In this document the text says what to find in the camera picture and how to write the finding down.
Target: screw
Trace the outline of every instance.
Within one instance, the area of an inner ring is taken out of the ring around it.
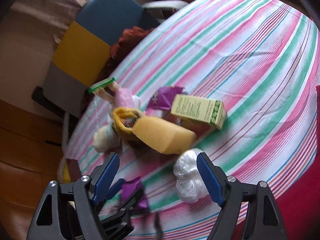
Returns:
[[[88,175],[83,175],[82,177],[81,177],[81,181],[83,181],[83,182],[86,182],[86,181],[88,181],[90,179],[90,177],[88,176]]]
[[[261,181],[259,184],[260,184],[261,187],[267,187],[268,186],[268,184],[265,181]]]
[[[50,187],[54,187],[55,185],[57,185],[57,182],[55,180],[49,182]]]
[[[227,180],[228,180],[229,182],[235,182],[235,181],[236,181],[236,178],[235,178],[234,176],[228,176],[228,177],[227,177]]]

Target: beige curtain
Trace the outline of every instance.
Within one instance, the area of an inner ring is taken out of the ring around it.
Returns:
[[[60,41],[78,11],[88,0],[16,0],[12,10],[28,14],[57,29],[55,40]]]

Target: clear plastic wrap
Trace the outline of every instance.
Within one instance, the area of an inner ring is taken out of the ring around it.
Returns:
[[[197,169],[196,161],[200,152],[202,150],[198,148],[185,151],[173,166],[178,196],[183,202],[194,203],[209,194]]]

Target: purple wrapper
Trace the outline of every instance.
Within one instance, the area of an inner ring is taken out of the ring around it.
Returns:
[[[176,94],[182,94],[183,87],[162,87],[152,96],[147,109],[170,111]]]
[[[137,189],[143,189],[142,183],[141,183],[141,177],[136,177],[133,180],[125,182],[121,189],[121,203],[126,202],[129,197],[137,190]],[[146,195],[143,193],[142,198],[138,202],[138,204],[135,206],[134,210],[148,210],[149,204],[148,199]]]

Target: tablecloth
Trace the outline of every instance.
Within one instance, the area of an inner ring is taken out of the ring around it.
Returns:
[[[141,98],[142,109],[161,86],[223,100],[222,131],[204,129],[195,146],[241,182],[268,182],[279,197],[311,165],[316,154],[316,90],[319,33],[305,15],[279,0],[196,0],[145,38],[112,74]],[[106,156],[92,147],[107,123],[108,102],[95,97],[79,122],[65,156],[90,174]],[[159,210],[165,239],[205,239],[219,213],[209,196],[179,200],[175,156],[125,147],[116,176],[141,176],[152,212]],[[119,196],[109,201],[108,216]],[[243,204],[239,221],[245,217]],[[154,239],[153,217],[132,219],[128,239]]]

